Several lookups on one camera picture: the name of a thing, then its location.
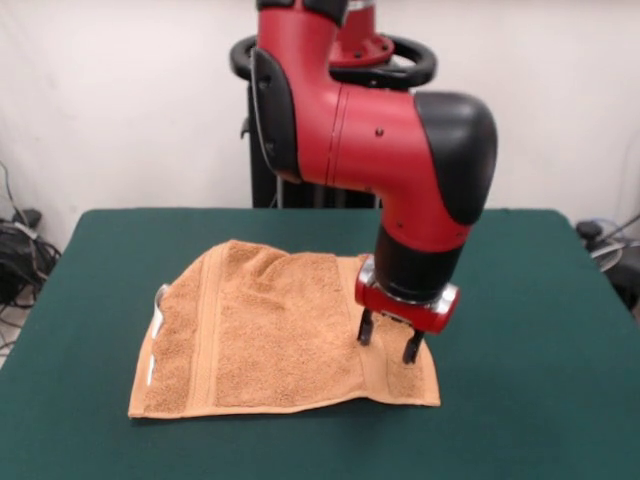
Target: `orange towel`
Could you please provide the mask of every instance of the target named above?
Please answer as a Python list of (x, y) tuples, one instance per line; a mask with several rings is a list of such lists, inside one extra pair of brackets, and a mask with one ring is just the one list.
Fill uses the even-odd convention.
[(426, 344), (415, 365), (402, 363), (410, 327), (374, 316), (371, 344), (357, 342), (361, 264), (238, 241), (212, 248), (161, 299), (129, 416), (295, 413), (358, 397), (440, 405)]

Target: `green tablecloth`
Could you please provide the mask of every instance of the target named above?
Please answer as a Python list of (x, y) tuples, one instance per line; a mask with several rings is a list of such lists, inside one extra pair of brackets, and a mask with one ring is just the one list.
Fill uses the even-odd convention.
[(429, 338), (437, 409), (353, 401), (290, 416), (127, 418), (158, 286), (230, 238), (372, 249), (373, 211), (85, 215), (0, 371), (0, 478), (640, 478), (640, 336), (567, 221), (489, 211)]

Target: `red robot arm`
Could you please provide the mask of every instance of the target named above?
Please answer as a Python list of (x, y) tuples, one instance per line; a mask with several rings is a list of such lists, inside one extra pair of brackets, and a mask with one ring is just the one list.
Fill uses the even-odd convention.
[[(492, 182), (492, 115), (468, 95), (412, 95), (333, 80), (329, 58), (348, 0), (257, 4), (252, 88), (264, 156), (290, 181), (382, 199), (371, 275), (357, 286), (367, 307), (360, 341), (368, 343), (374, 310), (411, 323), (417, 340), (407, 350), (417, 351), (423, 332), (446, 325), (435, 313), (442, 295), (456, 295), (449, 316), (457, 302), (457, 290), (447, 286)], [(405, 361), (412, 360), (407, 353)]]

